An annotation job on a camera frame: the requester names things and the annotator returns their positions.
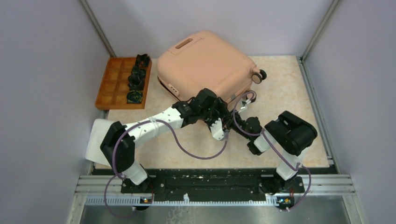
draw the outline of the beige tabletop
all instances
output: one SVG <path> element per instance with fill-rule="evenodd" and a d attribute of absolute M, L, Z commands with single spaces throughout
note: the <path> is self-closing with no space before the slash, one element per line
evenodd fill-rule
<path fill-rule="evenodd" d="M 308 121 L 318 130 L 311 103 L 295 56 L 253 56 L 257 67 L 268 75 L 261 84 L 252 84 L 257 100 L 241 113 L 243 119 L 258 117 L 261 125 L 277 119 L 288 110 Z M 156 59 L 153 59 L 146 108 L 144 110 L 110 110 L 107 119 L 121 123 L 132 123 L 156 115 L 170 107 L 175 100 L 168 95 L 157 81 Z M 211 156 L 216 154 L 224 142 L 213 139 L 203 122 L 176 130 L 180 143 L 192 154 Z M 280 159 L 268 150 L 260 156 L 253 155 L 246 144 L 248 141 L 236 132 L 229 134 L 228 145 L 220 156 L 212 160 L 198 160 L 183 153 L 176 145 L 171 132 L 167 132 L 144 143 L 135 150 L 135 159 L 145 168 L 274 168 Z M 307 167 L 329 167 L 322 138 L 319 135 L 312 146 L 306 149 L 303 164 Z"/>

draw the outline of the cable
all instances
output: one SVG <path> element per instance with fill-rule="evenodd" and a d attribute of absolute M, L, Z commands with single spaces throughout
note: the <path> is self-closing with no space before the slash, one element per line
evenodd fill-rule
<path fill-rule="evenodd" d="M 293 166 L 282 156 L 282 154 L 275 148 L 275 146 L 269 141 L 269 139 L 267 138 L 267 136 L 266 136 L 265 133 L 264 133 L 264 131 L 265 131 L 264 128 L 262 129 L 262 131 L 261 131 L 259 134 L 253 134 L 253 133 L 249 133 L 249 132 L 244 131 L 244 130 L 238 125 L 238 123 L 236 122 L 236 118 L 235 118 L 235 109 L 236 109 L 236 105 L 240 102 L 240 100 L 241 100 L 242 98 L 244 98 L 246 95 L 248 95 L 248 94 L 250 94 L 250 93 L 255 94 L 255 92 L 253 92 L 253 91 L 247 91 L 247 92 L 245 92 L 245 93 L 242 95 L 242 97 L 239 98 L 238 101 L 235 103 L 235 106 L 234 106 L 234 109 L 233 109 L 233 119 L 234 119 L 234 122 L 235 122 L 235 126 L 237 126 L 237 128 L 238 128 L 240 131 L 242 131 L 243 133 L 245 133 L 245 134 L 247 134 L 247 135 L 250 135 L 250 136 L 260 136 L 260 135 L 262 134 L 263 137 L 264 137 L 264 139 L 268 142 L 269 146 L 272 148 L 272 150 L 274 150 L 274 152 L 282 159 L 282 161 L 283 161 L 284 163 L 286 163 L 286 165 L 287 165 L 290 169 L 292 169 L 293 171 L 298 171 L 298 169 L 299 169 L 299 167 L 300 167 L 300 165 L 301 165 L 301 167 L 304 168 L 304 169 L 307 171 L 307 173 L 308 173 L 309 183 L 308 183 L 307 190 L 304 192 L 304 194 L 303 194 L 303 196 L 300 198 L 300 200 L 299 200 L 293 207 L 291 207 L 291 208 L 289 208 L 289 209 L 287 210 L 287 211 L 290 211 L 290 210 L 292 210 L 293 208 L 295 208 L 297 205 L 299 205 L 299 204 L 302 202 L 302 200 L 305 198 L 305 196 L 308 194 L 309 190 L 311 189 L 311 182 L 312 182 L 311 171 L 310 171 L 307 167 L 303 166 L 303 165 L 302 165 L 301 163 L 299 163 L 299 162 L 296 164 L 296 167 L 293 167 Z"/>
<path fill-rule="evenodd" d="M 195 159 L 199 159 L 199 160 L 210 160 L 210 159 L 214 159 L 214 158 L 218 157 L 221 153 L 223 153 L 224 150 L 225 150 L 225 148 L 226 148 L 226 146 L 227 146 L 227 142 L 228 142 L 228 132 L 225 132 L 225 142 L 224 142 L 224 146 L 222 147 L 222 149 L 221 149 L 217 154 L 215 154 L 215 155 L 213 155 L 213 156 L 209 156 L 209 157 L 200 157 L 200 156 L 191 154 L 191 153 L 189 153 L 187 150 L 185 150 L 185 149 L 182 147 L 182 145 L 181 145 L 180 142 L 179 142 L 179 139 L 177 139 L 175 130 L 172 128 L 172 126 L 171 126 L 170 124 L 168 124 L 167 122 L 165 122 L 165 121 L 163 121 L 163 120 L 159 120 L 159 119 L 157 119 L 156 122 L 160 122 L 160 123 L 163 123 L 164 125 L 166 125 L 166 126 L 170 129 L 170 131 L 172 132 L 173 137 L 175 138 L 175 141 L 176 141 L 177 146 L 179 146 L 179 148 L 180 148 L 183 152 L 185 152 L 187 155 L 189 155 L 189 156 L 191 156 L 191 157 L 193 157 L 193 158 L 195 158 Z M 116 155 L 116 151 L 117 151 L 118 145 L 120 145 L 122 139 L 125 137 L 125 135 L 126 135 L 128 132 L 130 132 L 130 131 L 133 130 L 134 128 L 137 128 L 137 127 L 139 127 L 139 126 L 142 126 L 142 125 L 145 125 L 145 124 L 148 124 L 148 123 L 151 123 L 151 120 L 143 121 L 143 122 L 141 122 L 141 123 L 138 123 L 138 124 L 136 124 L 136 125 L 134 125 L 134 126 L 128 128 L 126 131 L 124 131 L 124 133 L 122 133 L 122 135 L 118 138 L 117 142 L 115 143 L 114 150 L 113 150 L 113 156 L 112 156 L 113 171 L 114 171 L 115 175 L 114 175 L 112 178 L 110 178 L 110 180 L 107 182 L 106 187 L 105 187 L 105 193 L 104 193 L 105 206 L 107 207 L 107 209 L 109 210 L 109 212 L 110 212 L 113 216 L 115 216 L 115 217 L 127 219 L 127 218 L 132 218 L 132 217 L 135 216 L 135 214 L 136 214 L 136 212 L 134 212 L 134 213 L 133 213 L 132 215 L 130 215 L 130 216 L 119 216 L 119 215 L 115 214 L 115 213 L 110 209 L 110 207 L 109 207 L 108 204 L 107 204 L 107 197 L 106 197 L 106 195 L 107 195 L 107 188 L 109 187 L 110 182 L 111 182 L 115 177 L 118 177 L 118 178 L 120 178 L 121 180 L 125 180 L 125 177 L 122 176 L 123 174 L 122 174 L 122 173 L 118 173 L 117 170 L 116 170 L 116 166 L 115 166 L 115 155 Z"/>

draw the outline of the gray wall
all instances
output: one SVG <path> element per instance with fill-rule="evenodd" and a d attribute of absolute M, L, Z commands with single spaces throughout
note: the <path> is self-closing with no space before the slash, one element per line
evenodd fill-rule
<path fill-rule="evenodd" d="M 332 0 L 88 0 L 117 56 L 211 30 L 248 55 L 301 55 Z"/>
<path fill-rule="evenodd" d="M 66 221 L 107 58 L 78 1 L 0 1 L 0 223 Z"/>
<path fill-rule="evenodd" d="M 308 59 L 341 169 L 370 223 L 394 223 L 396 1 L 343 1 Z"/>

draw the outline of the peach hard-shell suitcase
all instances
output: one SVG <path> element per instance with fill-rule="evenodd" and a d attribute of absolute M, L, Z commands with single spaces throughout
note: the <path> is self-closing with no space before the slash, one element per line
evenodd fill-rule
<path fill-rule="evenodd" d="M 203 88 L 227 103 L 266 78 L 248 56 L 209 31 L 190 35 L 162 54 L 158 81 L 176 100 L 188 100 Z"/>

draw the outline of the wooden tray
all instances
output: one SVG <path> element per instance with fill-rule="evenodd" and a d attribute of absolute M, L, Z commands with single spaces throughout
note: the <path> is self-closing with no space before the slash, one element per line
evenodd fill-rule
<path fill-rule="evenodd" d="M 140 104 L 128 104 L 128 76 L 131 75 L 136 57 L 113 57 L 107 61 L 95 106 L 100 110 L 144 109 L 151 72 L 151 60 L 146 70 L 143 100 Z"/>

